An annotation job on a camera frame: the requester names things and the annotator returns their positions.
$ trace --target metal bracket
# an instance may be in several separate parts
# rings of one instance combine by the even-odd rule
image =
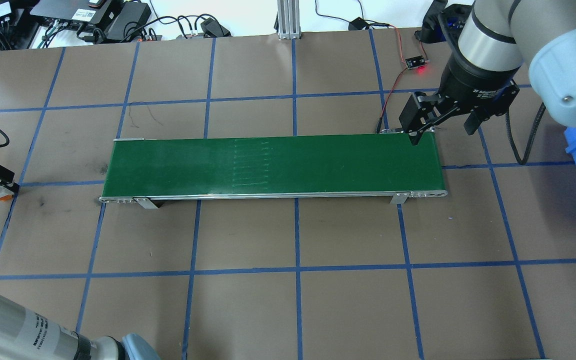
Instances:
[[[109,203],[117,203],[117,204],[132,204],[137,203],[144,209],[159,209],[162,205],[160,203],[154,203],[150,198],[146,196],[140,197],[114,197],[114,198],[107,198],[107,197],[100,197],[100,203],[109,204]]]
[[[136,197],[136,198],[134,198],[134,200],[137,202],[137,204],[141,205],[141,207],[144,209],[159,209],[160,208],[157,205],[155,205],[155,203],[153,203],[150,198],[147,198],[147,197]]]
[[[279,39],[301,39],[299,0],[277,0],[277,32]]]
[[[402,191],[394,194],[390,200],[391,205],[403,205],[409,198],[443,198],[448,191]]]

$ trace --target green conveyor belt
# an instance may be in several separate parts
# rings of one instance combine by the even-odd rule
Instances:
[[[435,134],[114,142],[101,201],[379,196],[446,186]]]

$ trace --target blue tape line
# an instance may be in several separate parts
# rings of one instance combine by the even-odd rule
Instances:
[[[302,266],[301,272],[402,270],[406,264]]]
[[[123,107],[123,102],[114,104],[92,104],[92,105],[65,105],[65,106],[47,106],[45,109],[52,110],[73,110],[73,109],[98,109],[98,108],[118,108]]]
[[[372,48],[372,57],[374,58],[374,68],[377,70],[377,82],[379,84],[379,96],[381,97],[381,107],[384,107],[386,100],[384,99],[384,83],[382,82],[382,70],[379,68],[379,57],[377,57],[377,46],[375,46],[375,36],[373,35],[373,30],[368,29],[368,35],[370,36],[370,47]],[[390,129],[388,124],[388,114],[384,112],[383,114],[383,126],[385,129]]]
[[[379,90],[374,91],[346,91],[346,92],[322,92],[322,93],[298,93],[295,97],[301,98],[330,98],[333,96],[358,96],[358,95],[377,95],[382,92]]]
[[[188,277],[188,294],[185,299],[185,320],[183,321],[182,360],[188,358],[188,340],[190,339],[190,314],[193,305],[193,290],[195,288],[195,267],[197,266],[197,243],[199,242],[199,220],[202,212],[202,201],[197,201],[194,212],[194,234],[192,235],[192,255],[190,255],[190,272]]]
[[[225,101],[278,100],[278,99],[292,99],[292,98],[293,98],[292,95],[242,96],[242,97],[218,97],[218,98],[211,97],[210,102],[218,103]]]
[[[487,169],[487,164],[472,164],[472,165],[445,165],[441,167],[443,170],[457,170],[457,169]]]
[[[519,260],[522,266],[533,265],[569,265],[576,264],[573,259],[534,259]],[[377,271],[377,270],[404,270],[412,269],[443,269],[443,268],[471,268],[471,267],[507,267],[514,266],[514,260],[501,261],[474,261],[474,262],[426,262],[406,264],[366,264],[366,265],[331,265],[331,266],[300,266],[300,272],[333,272],[333,271]],[[194,275],[230,275],[230,274],[267,274],[295,272],[297,267],[279,268],[241,268],[241,269],[205,269],[195,270]],[[104,273],[48,273],[29,275],[0,275],[0,280],[46,280],[46,279],[85,279],[90,276],[96,278],[151,278],[162,276],[189,276],[189,270],[181,271],[137,271],[137,272],[104,272]]]
[[[133,101],[128,103],[130,107],[148,107],[150,105],[172,105],[188,103],[205,103],[205,98],[190,98],[188,100],[163,100],[163,101]]]
[[[519,284],[521,285],[521,292],[523,294],[523,300],[525,301],[526,310],[528,311],[528,318],[530,319],[530,326],[532,327],[532,333],[537,345],[537,350],[539,351],[539,357],[542,359],[546,358],[546,353],[544,352],[544,345],[542,344],[542,338],[539,335],[539,329],[537,328],[537,321],[535,319],[535,313],[533,312],[533,305],[531,304],[530,297],[528,296],[528,288],[526,287],[526,281],[524,280],[524,272],[522,271],[521,263],[519,262],[519,255],[517,253],[517,248],[515,246],[515,240],[513,238],[513,233],[510,230],[510,222],[508,221],[508,214],[506,213],[506,207],[504,206],[504,200],[501,196],[501,190],[499,189],[499,183],[497,181],[497,176],[495,174],[495,168],[490,160],[490,153],[488,146],[486,144],[486,137],[482,128],[478,129],[479,137],[481,139],[481,145],[484,148],[484,153],[486,155],[486,162],[489,166],[490,177],[492,178],[492,183],[494,186],[494,193],[496,194],[496,200],[499,203],[499,209],[501,210],[501,217],[503,219],[503,226],[505,227],[505,232],[508,236],[508,243],[510,244],[510,251],[512,251],[512,259],[514,259],[514,265],[517,270],[517,276],[519,278]]]
[[[501,163],[501,164],[491,164],[494,168],[505,168],[505,167],[549,167],[549,166],[573,166],[574,161],[536,161],[528,162],[525,165],[520,165],[516,162],[511,163]]]
[[[292,136],[296,137],[297,128],[297,43],[295,39],[291,40],[290,48],[292,50]]]
[[[208,139],[208,124],[210,121],[210,102],[213,95],[213,71],[215,70],[215,47],[217,38],[212,39],[212,50],[210,51],[210,69],[208,71],[208,92],[206,93],[206,117],[203,123],[203,138]]]
[[[521,265],[576,264],[576,259],[519,260]]]
[[[231,275],[231,274],[267,274],[273,272],[295,272],[297,268],[288,266],[281,268],[243,268],[243,269],[195,269],[194,275]]]
[[[414,335],[416,337],[416,350],[420,360],[425,360],[424,346],[421,341],[421,327],[419,326],[419,312],[417,308],[417,297],[415,296],[415,283],[412,278],[412,266],[410,264],[410,253],[408,248],[408,239],[406,236],[406,225],[404,223],[404,212],[402,205],[397,205],[397,214],[399,218],[399,230],[401,232],[401,244],[404,251],[404,260],[406,262],[406,276],[408,281],[408,291],[410,292],[410,306],[412,308],[412,321],[414,323]]]
[[[56,181],[56,182],[21,182],[19,186],[25,188],[38,188],[38,187],[78,187],[85,185],[102,185],[103,180],[90,180],[90,181]]]
[[[22,113],[22,112],[40,112],[44,108],[43,107],[25,107],[22,109],[0,109],[0,114],[5,113]]]
[[[53,95],[53,90],[55,89],[55,83],[57,82],[57,76],[59,76],[59,70],[62,68],[62,63],[64,62],[64,55],[66,54],[66,48],[62,48],[61,55],[59,56],[59,62],[57,62],[57,68],[55,68],[54,75],[52,76],[52,82],[50,83],[50,89],[48,89],[48,94],[46,95],[46,100],[43,104],[44,107],[48,105],[51,96]],[[37,126],[34,129],[34,135],[32,135],[32,141],[30,142],[30,148],[28,149],[28,154],[25,157],[25,162],[23,162],[23,169],[21,170],[21,175],[19,176],[19,183],[24,181],[24,177],[26,176],[26,171],[28,170],[28,164],[30,164],[30,157],[33,155],[33,150],[35,149],[35,144],[37,143],[37,137],[39,136],[39,130],[41,129],[42,123],[44,121],[44,116],[46,115],[46,110],[41,112],[41,116],[39,116],[39,121],[37,121]],[[4,241],[6,240],[6,234],[8,233],[8,229],[10,226],[10,219],[12,218],[12,214],[15,210],[15,205],[17,204],[18,197],[15,196],[12,200],[10,205],[10,210],[8,211],[6,221],[4,223],[4,227],[1,231],[0,236],[0,255],[2,253],[2,248],[4,245]]]
[[[507,267],[515,264],[512,260],[506,261],[472,261],[472,262],[429,262],[425,264],[411,264],[412,269],[445,269],[445,268],[478,268],[478,267]]]
[[[122,130],[124,129],[124,120],[126,118],[126,109],[128,108],[128,100],[130,99],[130,91],[133,88],[133,78],[135,77],[135,68],[137,68],[137,58],[139,57],[139,47],[141,41],[137,42],[134,47],[134,55],[132,57],[132,66],[130,68],[130,76],[128,76],[128,85],[126,86],[126,94],[123,96],[123,104],[121,104],[121,116],[119,117],[119,126],[117,127],[117,135],[115,139],[122,137]]]
[[[302,249],[300,245],[299,198],[294,199],[294,264],[297,307],[297,360],[304,359],[304,334],[302,332]]]
[[[0,280],[86,279],[87,276],[87,273],[37,273],[30,275],[0,275]]]
[[[37,121],[37,126],[34,128],[34,135],[32,135],[32,141],[30,142],[30,149],[28,150],[28,155],[25,157],[25,162],[23,163],[23,170],[21,175],[19,175],[19,183],[24,182],[26,177],[26,171],[28,170],[28,165],[30,164],[30,158],[35,150],[35,145],[37,145],[37,138],[39,137],[39,130],[41,130],[42,124],[44,123],[44,117],[46,116],[46,107],[50,102],[51,96],[53,96],[53,91],[55,89],[55,84],[57,83],[57,77],[59,76],[59,71],[62,69],[62,63],[64,63],[64,55],[66,55],[66,48],[61,49],[61,55],[59,56],[59,62],[57,62],[57,68],[55,69],[54,75],[52,76],[52,82],[50,83],[50,89],[48,89],[48,95],[43,103],[43,110],[39,116],[39,121]]]
[[[15,196],[12,199],[12,203],[10,204],[10,210],[8,210],[8,215],[6,217],[6,221],[4,222],[4,227],[1,230],[1,235],[0,235],[0,255],[2,254],[2,248],[4,246],[4,240],[6,239],[6,234],[8,233],[8,229],[10,226],[10,219],[12,218],[12,214],[15,210],[15,205],[17,203],[17,199],[18,196]]]
[[[106,213],[106,204],[102,203],[99,209],[99,218],[96,221],[96,231],[94,231],[94,240],[92,250],[90,252],[90,261],[88,262],[88,271],[86,274],[86,284],[84,285],[84,293],[81,296],[81,305],[79,307],[79,315],[77,317],[77,326],[75,331],[82,330],[82,321],[84,319],[84,312],[86,311],[86,303],[88,301],[88,294],[90,289],[90,281],[92,278],[92,270],[95,267],[95,258],[97,257],[97,248],[99,246],[99,237],[101,235],[101,226],[104,222],[104,214]]]

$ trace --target black electronic device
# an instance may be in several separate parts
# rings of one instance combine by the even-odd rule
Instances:
[[[69,23],[68,29],[78,30],[85,24],[83,32],[94,29],[105,31],[119,15],[122,0],[105,0],[99,8],[90,7],[90,0],[39,0],[30,14],[39,17],[39,23],[48,27],[55,20]]]
[[[7,1],[0,0],[0,5],[4,3]],[[0,33],[9,41],[13,50],[28,49],[39,29],[37,18],[30,14],[32,7],[18,7],[26,3],[32,1],[11,1],[11,12],[0,16]]]
[[[126,41],[132,41],[139,34],[135,32],[135,28],[146,25],[150,17],[151,7],[148,4],[136,1],[124,2],[121,12],[106,31],[105,43],[119,43],[130,34],[133,35]]]
[[[203,32],[203,37],[205,38],[221,38],[230,37],[231,32],[227,28],[223,27],[214,18],[207,18],[201,23],[201,30]]]

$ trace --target white label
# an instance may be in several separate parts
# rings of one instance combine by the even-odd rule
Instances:
[[[77,12],[75,12],[75,14],[72,16],[72,20],[91,21],[96,13],[97,10],[78,9]]]
[[[73,337],[73,338],[75,338],[75,339],[78,338],[76,332],[74,332],[74,331],[72,331],[72,330],[68,330],[68,329],[65,328],[64,326],[59,326],[59,327],[61,328],[61,332],[62,332],[62,333],[66,334],[66,335],[69,335],[69,336],[71,336],[71,337]]]
[[[21,349],[32,349],[39,354],[54,354],[59,342],[59,333],[60,326],[55,322],[26,309],[25,320],[14,344]]]

